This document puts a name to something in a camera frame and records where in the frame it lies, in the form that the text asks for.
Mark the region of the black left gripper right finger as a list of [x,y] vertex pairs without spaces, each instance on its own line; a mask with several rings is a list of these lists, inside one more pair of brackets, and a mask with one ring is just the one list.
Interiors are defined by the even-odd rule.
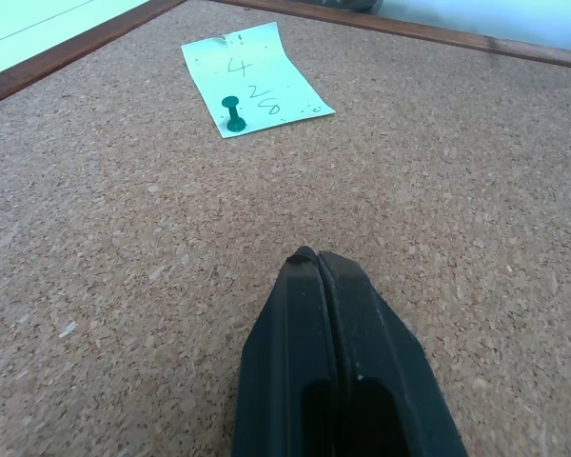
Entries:
[[423,348],[341,255],[319,256],[339,374],[338,457],[468,457]]

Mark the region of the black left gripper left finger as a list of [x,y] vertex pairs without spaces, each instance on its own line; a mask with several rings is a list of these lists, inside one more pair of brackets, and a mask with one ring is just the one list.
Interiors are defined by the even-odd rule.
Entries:
[[302,246],[282,265],[243,347],[232,457],[344,457],[333,268]]

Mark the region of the green paper note with numbers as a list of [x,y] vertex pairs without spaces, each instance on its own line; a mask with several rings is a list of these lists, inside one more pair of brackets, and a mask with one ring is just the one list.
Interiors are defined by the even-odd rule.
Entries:
[[[182,46],[189,74],[220,135],[231,138],[335,112],[292,64],[275,22]],[[241,132],[226,128],[222,100],[239,98],[246,121]]]

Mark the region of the green pushpin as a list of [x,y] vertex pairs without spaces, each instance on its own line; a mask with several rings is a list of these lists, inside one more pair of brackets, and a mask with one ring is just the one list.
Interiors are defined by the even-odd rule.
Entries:
[[228,110],[229,118],[226,122],[226,128],[230,132],[241,132],[246,128],[246,121],[239,115],[237,110],[239,98],[229,95],[222,100],[222,106]]

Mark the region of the cork board with wooden frame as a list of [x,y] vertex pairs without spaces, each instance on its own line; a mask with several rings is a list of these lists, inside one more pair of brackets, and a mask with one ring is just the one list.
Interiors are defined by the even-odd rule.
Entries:
[[[224,139],[181,47],[269,22],[334,114]],[[302,245],[363,267],[471,455],[571,457],[571,69],[205,0],[0,103],[0,457],[227,456]]]

